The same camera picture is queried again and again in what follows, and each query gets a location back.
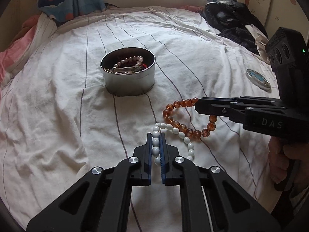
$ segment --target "screw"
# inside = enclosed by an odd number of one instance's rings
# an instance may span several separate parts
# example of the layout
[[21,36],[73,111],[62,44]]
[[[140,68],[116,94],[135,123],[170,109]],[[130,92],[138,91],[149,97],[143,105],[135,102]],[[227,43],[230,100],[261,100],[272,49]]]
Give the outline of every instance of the screw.
[[183,163],[183,162],[184,162],[184,159],[183,159],[183,157],[178,156],[178,157],[175,158],[175,161],[176,161],[177,163]]
[[131,157],[131,158],[129,159],[129,162],[131,162],[131,163],[137,163],[137,162],[138,162],[138,158],[137,158],[137,157]]
[[100,173],[102,173],[102,168],[95,167],[95,168],[92,169],[92,173],[93,174],[100,174]]
[[211,168],[211,171],[213,173],[220,173],[221,169],[219,167],[217,167],[217,166],[214,166],[214,167]]

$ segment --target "wrinkled sheet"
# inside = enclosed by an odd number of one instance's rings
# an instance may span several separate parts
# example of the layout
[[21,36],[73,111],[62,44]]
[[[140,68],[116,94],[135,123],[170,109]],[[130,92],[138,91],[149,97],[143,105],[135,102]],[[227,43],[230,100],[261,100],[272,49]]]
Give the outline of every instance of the wrinkled sheet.
[[[106,53],[131,46],[155,54],[155,85],[141,96],[116,97],[105,89],[99,63]],[[249,82],[246,69],[264,74],[271,92]],[[152,126],[163,122],[168,103],[206,95],[278,98],[275,81],[260,57],[217,36],[190,11],[115,8],[76,18],[33,51],[2,91],[0,196],[26,228],[92,167],[114,167],[132,156],[135,147],[145,144]],[[174,118],[200,130],[209,122],[193,107],[177,110]],[[203,142],[194,141],[194,163],[224,168],[271,211],[280,194],[269,178],[269,136],[245,131],[224,117],[216,125]],[[166,141],[187,156],[178,136],[166,132]],[[181,231],[179,187],[163,186],[154,164],[151,185],[132,190],[128,231]]]

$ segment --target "orange bead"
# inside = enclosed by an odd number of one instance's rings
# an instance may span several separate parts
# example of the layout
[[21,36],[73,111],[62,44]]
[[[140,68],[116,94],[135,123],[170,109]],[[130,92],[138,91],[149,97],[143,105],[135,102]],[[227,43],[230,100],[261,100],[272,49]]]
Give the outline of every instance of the orange bead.
[[189,138],[191,138],[193,136],[193,130],[191,128],[188,128],[184,133]]
[[178,128],[180,126],[179,121],[178,120],[174,120],[173,123],[172,123],[172,126]]
[[174,119],[173,119],[173,117],[171,117],[171,116],[165,118],[165,122],[166,122],[167,124],[172,124],[173,121],[174,121]]
[[202,132],[200,130],[195,130],[193,132],[193,138],[200,139],[201,135],[202,135]]
[[216,115],[210,115],[209,121],[210,121],[210,123],[215,123],[217,121],[217,116]]
[[180,105],[181,105],[182,107],[186,107],[186,100],[180,101]]
[[187,130],[187,126],[186,126],[186,125],[184,125],[184,124],[181,124],[181,125],[178,127],[178,129],[179,129],[179,131],[180,131],[180,132],[185,133],[185,132],[186,132],[186,130]]
[[187,106],[187,107],[193,106],[193,105],[192,105],[192,102],[191,102],[191,99],[187,99],[187,100],[186,100],[186,106]]
[[210,135],[210,131],[207,128],[205,128],[202,130],[202,135],[203,137],[207,138]]
[[166,110],[172,111],[172,110],[174,110],[174,106],[172,104],[168,104],[166,106]]
[[171,115],[171,112],[169,110],[165,109],[162,114],[163,114],[164,118],[167,118],[167,117],[169,117]]
[[180,101],[176,100],[174,102],[174,106],[175,106],[175,108],[179,108],[180,107]]
[[195,103],[198,101],[198,98],[193,98],[193,99],[191,99],[191,102],[192,102],[192,104],[193,105],[195,105]]
[[207,128],[209,131],[214,131],[216,129],[215,123],[208,123]]

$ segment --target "dark fabric pile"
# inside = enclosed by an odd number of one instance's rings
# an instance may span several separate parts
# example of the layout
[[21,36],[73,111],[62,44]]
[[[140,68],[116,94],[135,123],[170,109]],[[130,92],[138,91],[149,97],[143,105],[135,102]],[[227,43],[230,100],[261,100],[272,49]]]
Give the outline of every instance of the dark fabric pile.
[[208,3],[201,16],[210,26],[221,32],[219,36],[226,37],[257,55],[259,52],[254,38],[245,26],[253,24],[268,38],[264,26],[250,13],[244,3],[226,1]]

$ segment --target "round metal tin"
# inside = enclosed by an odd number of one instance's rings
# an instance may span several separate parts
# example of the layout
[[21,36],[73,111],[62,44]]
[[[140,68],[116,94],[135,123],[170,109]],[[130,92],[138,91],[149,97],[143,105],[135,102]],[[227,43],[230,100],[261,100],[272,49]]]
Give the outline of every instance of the round metal tin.
[[[143,63],[148,68],[133,74],[115,74],[109,71],[119,58],[131,56],[142,56]],[[138,96],[149,91],[155,83],[155,55],[146,49],[127,47],[112,51],[102,58],[100,67],[106,89],[116,96]]]

